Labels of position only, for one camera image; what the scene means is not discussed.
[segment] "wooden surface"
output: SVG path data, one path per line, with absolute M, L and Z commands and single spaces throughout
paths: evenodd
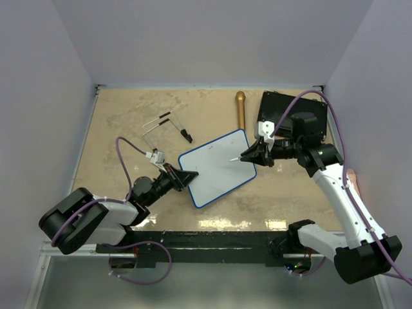
M 193 143 L 188 143 L 172 124 L 164 124 L 151 137 L 166 162 L 178 167 L 183 152 L 238 128 L 234 100 L 238 90 L 246 94 L 246 132 L 254 142 L 254 124 L 263 89 L 103 89 L 75 179 L 75 186 L 93 194 L 124 198 L 127 181 L 115 151 L 115 138 L 126 137 L 143 150 L 142 125 L 171 109 Z M 297 95 L 298 89 L 276 90 Z M 307 95 L 307 98 L 318 98 Z M 132 181 L 159 175 L 149 159 L 127 144 L 120 146 Z M 295 160 L 278 160 L 273 168 L 257 167 L 257 177 L 222 199 L 196 209 L 189 192 L 171 191 L 150 206 L 151 215 L 135 229 L 144 230 L 285 230 L 302 219 L 316 221 L 326 230 L 341 230 L 324 194 Z

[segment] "white wall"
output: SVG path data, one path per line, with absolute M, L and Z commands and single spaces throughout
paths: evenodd
M 372 0 L 53 0 L 110 86 L 325 84 Z
M 404 248 L 412 276 L 412 2 L 375 0 L 326 86 L 343 126 L 350 166 L 373 215 Z M 411 287 L 389 279 L 396 308 Z
M 0 9 L 0 308 L 22 308 L 44 234 L 68 190 L 93 83 L 50 0 Z

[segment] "blue border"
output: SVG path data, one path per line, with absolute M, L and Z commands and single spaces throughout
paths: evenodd
M 221 137 L 219 137 L 219 138 L 216 138 L 216 139 L 214 139 L 214 140 L 211 140 L 210 142 L 208 142 L 208 143 L 206 143 L 206 144 L 203 144 L 203 145 L 201 145 L 201 146 L 198 146 L 198 147 L 196 147 L 196 148 L 193 148 L 192 150 L 189 150 L 189 151 L 187 151 L 187 152 L 185 152 L 185 153 L 182 153 L 182 154 L 178 157 L 178 162 L 179 162 L 180 169 L 183 170 L 183 167 L 182 167 L 182 165 L 181 165 L 181 163 L 180 163 L 180 158 L 181 158 L 182 156 L 187 155 L 188 153 L 191 153 L 192 151 L 195 151 L 196 149 L 202 148 L 202 147 L 204 147 L 204 146 L 206 146 L 206 145 L 209 145 L 210 143 L 213 143 L 213 142 L 215 142 L 215 141 L 217 141 L 217 140 L 220 140 L 220 139 L 223 138 L 223 137 L 226 137 L 226 136 L 231 135 L 231 134 L 233 134 L 233 133 L 235 133 L 235 132 L 238 132 L 238 131 L 243 131 L 243 134 L 245 135 L 245 138 L 246 138 L 247 147 L 249 148 L 249 147 L 250 147 L 250 146 L 249 146 L 249 141 L 247 140 L 247 135 L 246 135 L 245 130 L 243 130 L 243 129 L 237 129 L 237 130 L 234 130 L 233 132 L 227 133 L 227 134 L 225 134 L 225 135 L 223 135 L 223 136 L 221 136 Z M 240 185 L 238 185 L 237 187 L 233 188 L 232 190 L 229 190 L 229 191 L 227 191 L 227 192 L 219 195 L 217 198 L 211 200 L 209 203 L 206 203 L 205 205 L 202 205 L 202 206 L 200 206 L 200 207 L 196 206 L 196 203 L 194 202 L 194 198 L 193 198 L 193 194 L 192 194 L 191 188 L 190 188 L 190 186 L 189 186 L 188 189 L 189 189 L 189 192 L 190 192 L 190 194 L 191 194 L 191 198 L 192 198 L 193 205 L 194 205 L 197 209 L 204 208 L 204 206 L 206 206 L 206 205 L 208 205 L 208 204 L 210 204 L 210 203 L 213 203 L 214 201 L 220 199 L 222 196 L 224 196 L 224 195 L 232 192 L 233 190 L 237 189 L 238 187 L 241 187 L 241 186 L 244 185 L 245 183 L 253 180 L 253 179 L 256 178 L 256 176 L 258 175 L 258 172 L 256 171 L 256 166 L 255 166 L 254 164 L 253 164 L 253 168 L 255 169 L 255 176 L 253 176 L 251 179 L 248 179 L 247 181 L 241 183 Z

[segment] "wooden handle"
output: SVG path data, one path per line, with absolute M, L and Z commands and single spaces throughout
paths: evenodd
M 235 101 L 238 104 L 239 128 L 246 130 L 245 124 L 245 101 L 246 96 L 243 91 L 238 91 L 235 96 Z

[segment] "rounded rectangular board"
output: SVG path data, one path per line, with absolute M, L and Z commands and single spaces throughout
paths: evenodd
M 196 208 L 216 201 L 256 177 L 254 164 L 229 161 L 248 148 L 245 131 L 238 129 L 179 156 L 182 170 L 199 172 L 189 185 Z

